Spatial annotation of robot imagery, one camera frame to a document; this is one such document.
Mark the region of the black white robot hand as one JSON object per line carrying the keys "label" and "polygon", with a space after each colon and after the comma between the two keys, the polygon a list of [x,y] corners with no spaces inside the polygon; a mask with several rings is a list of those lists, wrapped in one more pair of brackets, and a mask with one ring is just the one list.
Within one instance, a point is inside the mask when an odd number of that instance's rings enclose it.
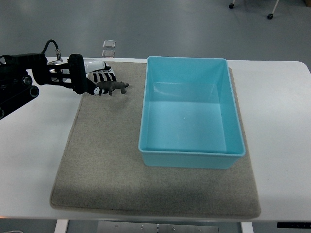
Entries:
{"label": "black white robot hand", "polygon": [[73,91],[78,94],[85,92],[91,95],[103,95],[103,91],[96,85],[102,81],[117,81],[110,65],[98,59],[84,59],[79,54],[72,54],[66,62],[57,56],[57,60],[48,63],[51,80],[54,83],[64,83],[70,79]]}

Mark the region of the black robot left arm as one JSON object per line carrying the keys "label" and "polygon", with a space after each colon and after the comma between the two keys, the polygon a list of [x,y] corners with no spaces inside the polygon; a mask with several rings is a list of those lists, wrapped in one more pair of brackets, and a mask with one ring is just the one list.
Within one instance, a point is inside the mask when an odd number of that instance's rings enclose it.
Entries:
{"label": "black robot left arm", "polygon": [[50,43],[55,45],[56,57],[61,60],[58,44],[50,39],[41,53],[2,55],[0,57],[0,118],[3,119],[39,95],[28,69],[46,65],[45,52]]}

